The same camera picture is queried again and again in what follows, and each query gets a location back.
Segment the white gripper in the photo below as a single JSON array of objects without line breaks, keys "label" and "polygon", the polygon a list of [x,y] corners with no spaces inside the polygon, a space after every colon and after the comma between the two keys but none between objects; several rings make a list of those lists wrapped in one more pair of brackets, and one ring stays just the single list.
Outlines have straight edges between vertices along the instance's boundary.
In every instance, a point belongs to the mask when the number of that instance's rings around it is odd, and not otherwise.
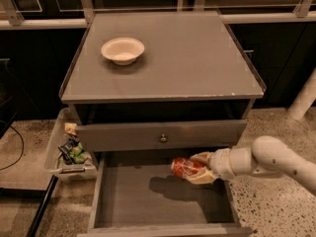
[{"label": "white gripper", "polygon": [[211,184],[217,178],[221,180],[230,180],[235,177],[235,173],[230,163],[230,149],[218,149],[214,153],[201,152],[191,157],[191,160],[198,161],[205,166],[210,167],[202,168],[196,174],[187,177],[187,180],[194,185]]}]

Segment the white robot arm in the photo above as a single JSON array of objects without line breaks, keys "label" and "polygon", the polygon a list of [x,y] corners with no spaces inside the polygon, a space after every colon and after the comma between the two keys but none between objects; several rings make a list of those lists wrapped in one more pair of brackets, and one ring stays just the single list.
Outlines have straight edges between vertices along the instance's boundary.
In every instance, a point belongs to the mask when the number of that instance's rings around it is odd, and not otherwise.
[{"label": "white robot arm", "polygon": [[316,164],[272,136],[260,136],[250,147],[202,152],[192,156],[191,160],[204,164],[196,174],[187,176],[192,184],[213,183],[216,179],[231,180],[242,175],[273,178],[286,174],[316,195]]}]

